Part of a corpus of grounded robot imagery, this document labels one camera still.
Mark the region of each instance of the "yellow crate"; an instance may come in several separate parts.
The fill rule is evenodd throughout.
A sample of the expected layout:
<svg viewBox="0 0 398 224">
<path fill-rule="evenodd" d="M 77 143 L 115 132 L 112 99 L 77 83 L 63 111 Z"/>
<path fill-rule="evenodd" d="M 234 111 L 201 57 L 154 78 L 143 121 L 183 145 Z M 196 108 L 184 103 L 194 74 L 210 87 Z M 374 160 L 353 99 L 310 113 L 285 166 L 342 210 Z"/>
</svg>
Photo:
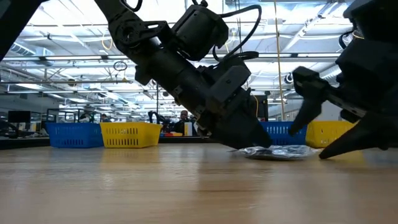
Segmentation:
<svg viewBox="0 0 398 224">
<path fill-rule="evenodd" d="M 156 146 L 162 125 L 142 122 L 101 123 L 107 148 L 143 148 Z"/>
<path fill-rule="evenodd" d="M 307 128 L 305 142 L 313 148 L 327 147 L 354 125 L 347 121 L 312 121 Z"/>
</svg>

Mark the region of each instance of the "blue basket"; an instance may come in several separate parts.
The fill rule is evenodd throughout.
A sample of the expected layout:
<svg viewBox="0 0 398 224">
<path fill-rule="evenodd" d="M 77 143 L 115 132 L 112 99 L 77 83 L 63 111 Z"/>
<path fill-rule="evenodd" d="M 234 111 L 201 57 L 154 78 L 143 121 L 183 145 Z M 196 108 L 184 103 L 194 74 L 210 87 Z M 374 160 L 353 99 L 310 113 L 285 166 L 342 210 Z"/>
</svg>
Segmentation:
<svg viewBox="0 0 398 224">
<path fill-rule="evenodd" d="M 58 148 L 90 148 L 104 146 L 100 124 L 46 123 L 50 145 Z"/>
<path fill-rule="evenodd" d="M 287 130 L 292 124 L 293 121 L 261 122 L 262 127 L 268 132 L 269 136 L 271 137 L 273 145 L 305 145 L 307 125 L 294 136 L 289 136 Z"/>
</svg>

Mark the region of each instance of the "ceiling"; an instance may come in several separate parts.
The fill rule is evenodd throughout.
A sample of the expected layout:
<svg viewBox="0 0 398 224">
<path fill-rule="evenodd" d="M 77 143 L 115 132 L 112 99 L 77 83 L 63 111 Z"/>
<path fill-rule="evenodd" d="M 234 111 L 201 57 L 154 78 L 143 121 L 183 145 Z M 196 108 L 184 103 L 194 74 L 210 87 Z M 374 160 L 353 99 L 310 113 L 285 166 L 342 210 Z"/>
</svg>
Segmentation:
<svg viewBox="0 0 398 224">
<path fill-rule="evenodd" d="M 127 2 L 135 6 L 137 1 Z M 260 4 L 262 7 L 261 23 L 252 38 L 243 46 L 245 51 L 255 50 L 261 54 L 261 57 L 256 60 L 247 61 L 247 66 L 252 72 L 248 83 L 256 90 L 255 94 L 264 94 L 264 90 L 269 90 L 272 96 L 277 98 L 279 72 L 283 81 L 284 77 L 298 66 L 311 68 L 320 72 L 321 76 L 329 78 L 338 74 L 333 63 L 341 50 L 338 38 L 342 33 L 352 29 L 349 20 L 342 17 L 349 3 L 328 2 L 278 1 L 275 14 L 273 1 L 240 0 L 241 8 L 252 4 Z M 238 7 L 236 7 L 238 2 L 235 5 L 234 0 L 209 0 L 208 3 L 209 8 L 218 14 L 235 11 Z M 144 21 L 167 21 L 172 26 L 189 5 L 191 5 L 189 0 L 144 0 L 137 14 Z M 225 18 L 230 29 L 229 40 L 217 50 L 217 53 L 226 54 L 239 44 L 239 37 L 234 32 L 238 29 L 237 19 L 241 20 L 243 39 L 252 29 L 256 18 L 257 11 Z M 277 58 L 276 24 L 280 34 L 280 66 Z M 89 55 L 89 57 L 76 58 L 77 55 Z M 109 58 L 98 60 L 95 55 L 105 55 Z M 30 61 L 25 56 L 48 56 L 53 57 L 54 60 L 42 58 L 41 60 L 44 61 Z M 137 114 L 145 114 L 146 111 L 156 108 L 155 85 L 150 83 L 150 85 L 142 86 L 135 82 L 134 64 L 127 59 L 119 64 L 122 67 L 126 65 L 127 69 L 121 72 L 115 71 L 115 62 L 121 60 L 111 59 L 112 56 L 123 58 L 122 53 L 114 46 L 106 19 L 94 1 L 51 0 L 43 3 L 37 10 L 16 40 L 14 48 L 0 64 L 3 66 L 2 81 L 97 82 L 76 85 L 51 83 L 40 85 L 41 89 L 29 85 L 22 87 L 32 91 L 53 91 L 53 96 L 49 96 L 58 98 L 69 108 L 81 107 L 82 105 L 75 104 L 89 102 L 120 103 L 124 106 L 116 106 L 112 110 L 133 109 Z M 199 66 L 215 64 L 216 61 L 208 55 L 201 62 L 192 63 Z M 282 84 L 284 90 L 291 89 L 290 85 Z M 11 90 L 19 91 L 20 88 L 21 86 L 12 86 Z M 108 90 L 119 92 L 106 93 Z M 78 102 L 68 100 L 76 98 L 80 100 Z M 161 93 L 159 98 L 162 103 L 160 112 L 163 114 L 178 114 L 183 109 L 174 104 L 171 96 L 164 96 Z"/>
</svg>

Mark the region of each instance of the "table surface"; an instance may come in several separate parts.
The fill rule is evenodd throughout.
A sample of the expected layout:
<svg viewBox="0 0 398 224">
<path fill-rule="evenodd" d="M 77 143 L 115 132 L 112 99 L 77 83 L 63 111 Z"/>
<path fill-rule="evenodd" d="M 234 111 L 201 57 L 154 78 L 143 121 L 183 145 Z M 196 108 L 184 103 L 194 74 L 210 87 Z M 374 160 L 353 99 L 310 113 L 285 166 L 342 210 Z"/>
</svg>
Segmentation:
<svg viewBox="0 0 398 224">
<path fill-rule="evenodd" d="M 0 223 L 396 222 L 398 151 L 278 162 L 229 150 L 0 151 Z"/>
</svg>

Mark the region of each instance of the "plastic basket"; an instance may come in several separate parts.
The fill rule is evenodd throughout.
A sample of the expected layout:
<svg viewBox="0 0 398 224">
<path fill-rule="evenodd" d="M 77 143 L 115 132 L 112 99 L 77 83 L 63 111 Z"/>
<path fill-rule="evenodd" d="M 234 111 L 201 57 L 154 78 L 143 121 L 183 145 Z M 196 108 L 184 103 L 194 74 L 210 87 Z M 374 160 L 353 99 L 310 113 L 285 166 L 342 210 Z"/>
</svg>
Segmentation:
<svg viewBox="0 0 398 224">
<path fill-rule="evenodd" d="M 288 129 L 292 124 L 292 121 L 261 122 L 262 127 L 268 132 L 269 136 L 271 137 L 273 145 L 305 145 L 305 134 L 307 132 L 307 126 L 301 129 L 294 136 L 290 136 L 288 134 Z"/>
<path fill-rule="evenodd" d="M 312 121 L 308 125 L 306 143 L 313 148 L 327 147 L 355 124 L 347 121 Z"/>
<path fill-rule="evenodd" d="M 46 123 L 50 145 L 58 148 L 90 148 L 104 146 L 100 124 Z"/>
<path fill-rule="evenodd" d="M 162 125 L 151 123 L 101 123 L 107 148 L 142 148 L 156 146 Z"/>
</svg>

